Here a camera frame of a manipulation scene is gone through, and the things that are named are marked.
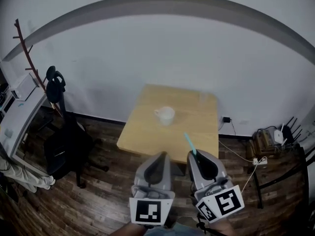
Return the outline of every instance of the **white mug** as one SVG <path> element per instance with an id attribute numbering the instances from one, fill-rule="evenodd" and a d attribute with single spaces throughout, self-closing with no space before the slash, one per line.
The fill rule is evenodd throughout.
<path id="1" fill-rule="evenodd" d="M 172 124 L 175 116 L 175 110 L 171 107 L 162 107 L 160 109 L 154 110 L 154 113 L 164 126 Z"/>

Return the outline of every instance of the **desk leg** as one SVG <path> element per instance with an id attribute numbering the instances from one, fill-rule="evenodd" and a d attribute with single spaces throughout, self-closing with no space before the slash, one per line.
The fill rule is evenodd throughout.
<path id="1" fill-rule="evenodd" d="M 16 161 L 18 161 L 19 163 L 23 164 L 26 168 L 40 174 L 41 176 L 49 177 L 49 175 L 47 173 L 40 171 L 38 168 L 35 168 L 33 165 L 27 163 L 21 157 L 18 157 L 16 154 L 13 154 L 12 158 L 15 159 Z"/>

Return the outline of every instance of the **wooden table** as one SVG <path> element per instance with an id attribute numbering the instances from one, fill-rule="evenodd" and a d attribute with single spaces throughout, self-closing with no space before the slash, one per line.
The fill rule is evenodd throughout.
<path id="1" fill-rule="evenodd" d="M 170 126 L 154 114 L 163 106 L 175 110 Z M 119 137 L 117 146 L 129 152 L 155 155 L 168 152 L 173 161 L 186 163 L 190 151 L 187 132 L 197 149 L 218 157 L 217 100 L 210 93 L 145 85 Z"/>

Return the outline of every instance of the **chair wheel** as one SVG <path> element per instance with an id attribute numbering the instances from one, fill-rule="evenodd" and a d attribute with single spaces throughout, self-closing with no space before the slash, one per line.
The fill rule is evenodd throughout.
<path id="1" fill-rule="evenodd" d="M 85 183 L 81 183 L 78 187 L 80 187 L 80 189 L 84 189 L 84 188 L 87 187 L 87 186 L 86 186 Z"/>

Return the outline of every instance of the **electrical outlet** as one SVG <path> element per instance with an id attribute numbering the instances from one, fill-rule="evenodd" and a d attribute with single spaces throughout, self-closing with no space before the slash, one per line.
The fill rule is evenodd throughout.
<path id="1" fill-rule="evenodd" d="M 252 164 L 254 164 L 254 165 L 257 165 L 257 164 L 259 164 L 259 165 L 267 164 L 267 158 L 266 158 L 265 160 L 261 161 L 260 163 L 258 163 L 258 159 L 257 159 L 257 158 L 254 158 L 254 160 L 252 161 Z"/>

